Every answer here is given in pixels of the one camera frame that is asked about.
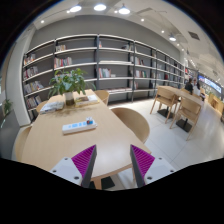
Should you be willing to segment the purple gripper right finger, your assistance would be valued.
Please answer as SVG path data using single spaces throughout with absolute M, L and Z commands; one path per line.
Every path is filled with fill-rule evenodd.
M 164 158 L 155 158 L 137 146 L 130 146 L 130 157 L 138 187 L 143 187 L 175 172 Z

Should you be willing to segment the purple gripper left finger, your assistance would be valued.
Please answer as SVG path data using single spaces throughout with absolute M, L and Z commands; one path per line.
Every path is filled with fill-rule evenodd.
M 62 158 L 51 170 L 50 173 L 68 180 L 76 185 L 88 188 L 93 172 L 97 147 L 88 147 L 75 156 Z

